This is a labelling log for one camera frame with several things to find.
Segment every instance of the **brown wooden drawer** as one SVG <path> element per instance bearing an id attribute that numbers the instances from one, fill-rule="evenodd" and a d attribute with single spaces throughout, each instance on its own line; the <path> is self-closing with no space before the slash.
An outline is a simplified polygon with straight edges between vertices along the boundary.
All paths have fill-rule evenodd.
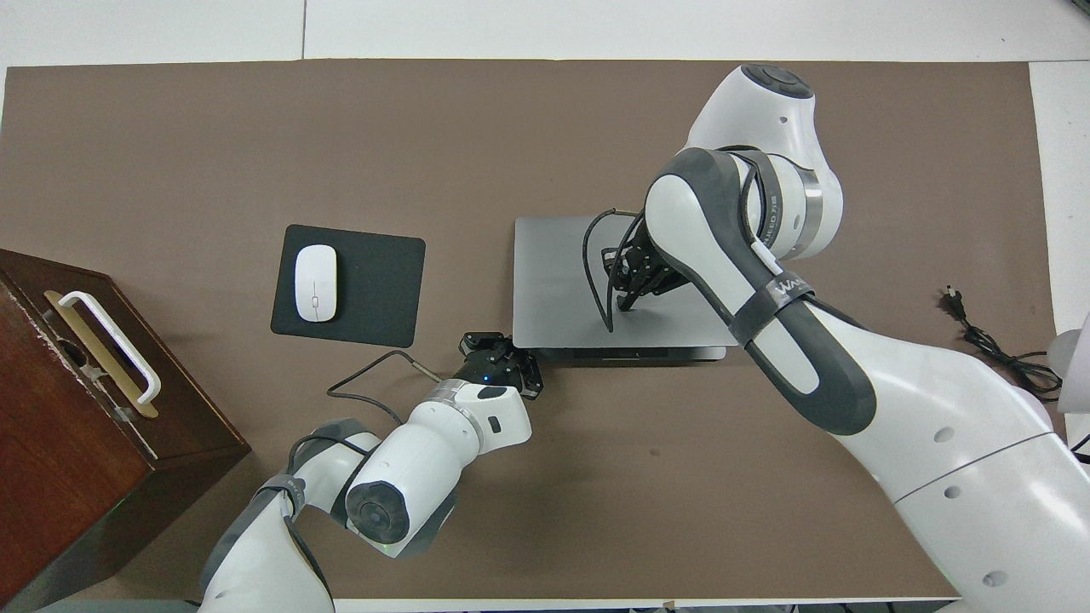
<path id="1" fill-rule="evenodd" d="M 101 304 L 161 381 L 149 402 L 155 418 L 118 385 L 124 375 L 100 374 L 104 364 L 46 298 L 50 290 L 87 292 Z M 108 360 L 143 385 L 105 327 L 85 306 L 73 308 Z M 247 452 L 109 277 L 0 250 L 5 613 L 112 575 Z"/>

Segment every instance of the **cabinet handle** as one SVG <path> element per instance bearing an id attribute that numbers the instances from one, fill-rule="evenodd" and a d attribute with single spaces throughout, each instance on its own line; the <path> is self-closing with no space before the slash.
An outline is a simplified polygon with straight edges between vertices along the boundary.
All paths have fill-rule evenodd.
<path id="1" fill-rule="evenodd" d="M 144 359 L 144 356 L 141 356 L 140 351 L 133 347 L 133 344 L 129 341 L 129 337 L 121 332 L 118 324 L 113 323 L 113 318 L 110 317 L 105 309 L 102 309 L 102 305 L 98 303 L 98 300 L 95 300 L 94 296 L 85 291 L 70 291 L 57 302 L 61 306 L 71 306 L 75 304 L 77 300 L 87 305 L 90 314 L 95 315 L 98 323 L 102 324 L 102 327 L 106 328 L 106 332 L 108 332 L 111 337 L 113 337 L 118 347 L 120 347 L 121 350 L 124 351 L 125 356 L 129 357 L 129 361 L 135 364 L 136 370 L 138 370 L 140 373 L 144 375 L 144 380 L 147 381 L 147 389 L 141 394 L 136 401 L 142 405 L 150 402 L 152 398 L 159 395 L 159 389 L 162 387 L 162 384 L 159 382 L 159 375 L 155 374 L 155 371 L 152 370 L 152 365 L 148 364 L 147 360 Z"/>

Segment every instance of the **black mouse pad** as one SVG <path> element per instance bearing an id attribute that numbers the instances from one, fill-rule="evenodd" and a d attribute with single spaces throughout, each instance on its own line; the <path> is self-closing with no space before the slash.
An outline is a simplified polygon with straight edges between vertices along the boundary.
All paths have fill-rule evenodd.
<path id="1" fill-rule="evenodd" d="M 307 322 L 295 309 L 295 257 L 311 244 L 337 252 L 337 312 L 326 322 Z M 423 275 L 422 239 L 288 226 L 269 327 L 276 334 L 410 347 Z"/>

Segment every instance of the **brown desk mat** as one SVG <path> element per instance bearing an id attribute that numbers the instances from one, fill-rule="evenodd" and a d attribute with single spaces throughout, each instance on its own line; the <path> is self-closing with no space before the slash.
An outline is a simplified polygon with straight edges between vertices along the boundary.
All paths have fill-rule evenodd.
<path id="1" fill-rule="evenodd" d="M 873 329 L 955 347 L 962 288 L 1014 351 L 1052 337 L 1025 64 L 785 64 L 818 92 L 844 224 L 792 263 Z M 513 221 L 641 206 L 734 68 L 675 61 L 330 60 L 11 69 L 0 245 L 111 273 L 254 454 L 88 597 L 199 597 L 207 551 L 317 424 L 390 422 L 324 389 L 385 349 L 269 332 L 289 224 L 428 245 L 416 342 L 509 330 Z M 749 358 L 548 369 L 534 436 L 479 459 L 433 550 L 389 561 L 317 513 L 339 598 L 953 596 L 889 503 Z M 431 388 L 363 383 L 407 413 Z"/>

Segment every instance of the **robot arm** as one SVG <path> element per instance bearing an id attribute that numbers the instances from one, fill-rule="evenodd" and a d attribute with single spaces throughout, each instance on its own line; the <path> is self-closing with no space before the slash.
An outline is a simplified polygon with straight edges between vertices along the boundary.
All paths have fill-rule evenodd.
<path id="1" fill-rule="evenodd" d="M 782 267 L 824 248 L 839 219 L 808 92 L 780 69 L 728 76 L 690 133 L 698 146 L 651 185 L 633 242 L 693 283 L 791 406 L 863 464 L 958 606 L 1085 610 L 1090 480 L 1040 404 L 973 358 L 861 329 Z M 832 216 L 811 206 L 822 197 Z"/>
<path id="2" fill-rule="evenodd" d="M 289 454 L 213 550 L 203 612 L 334 611 L 317 563 L 295 532 L 304 506 L 390 557 L 422 553 L 453 509 L 462 469 L 530 438 L 522 397 L 542 389 L 536 362 L 495 333 L 470 334 L 465 364 L 385 441 L 354 419 L 326 423 Z"/>

